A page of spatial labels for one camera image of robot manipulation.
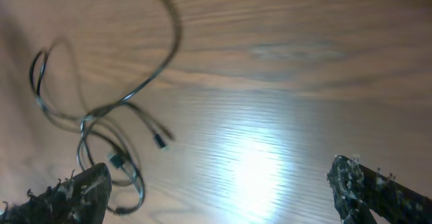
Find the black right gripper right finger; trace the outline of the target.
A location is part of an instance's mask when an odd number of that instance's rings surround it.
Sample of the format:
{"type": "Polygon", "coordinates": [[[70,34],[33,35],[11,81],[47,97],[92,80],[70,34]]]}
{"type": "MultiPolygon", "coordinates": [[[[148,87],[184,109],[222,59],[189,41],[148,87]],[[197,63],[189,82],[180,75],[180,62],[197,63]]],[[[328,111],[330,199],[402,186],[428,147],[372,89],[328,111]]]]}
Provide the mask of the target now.
{"type": "Polygon", "coordinates": [[[326,174],[342,223],[374,223],[372,213],[388,223],[431,224],[431,199],[361,165],[336,155],[326,174]]]}

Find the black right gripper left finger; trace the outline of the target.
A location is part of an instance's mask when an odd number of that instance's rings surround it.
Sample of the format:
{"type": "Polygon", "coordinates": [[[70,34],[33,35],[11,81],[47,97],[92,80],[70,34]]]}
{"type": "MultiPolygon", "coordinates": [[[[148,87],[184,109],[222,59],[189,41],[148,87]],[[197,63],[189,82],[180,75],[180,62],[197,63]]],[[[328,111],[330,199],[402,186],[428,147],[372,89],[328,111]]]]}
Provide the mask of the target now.
{"type": "Polygon", "coordinates": [[[59,181],[36,196],[29,190],[28,201],[5,206],[1,222],[9,224],[101,224],[105,217],[112,180],[108,166],[98,163],[59,181]]]}

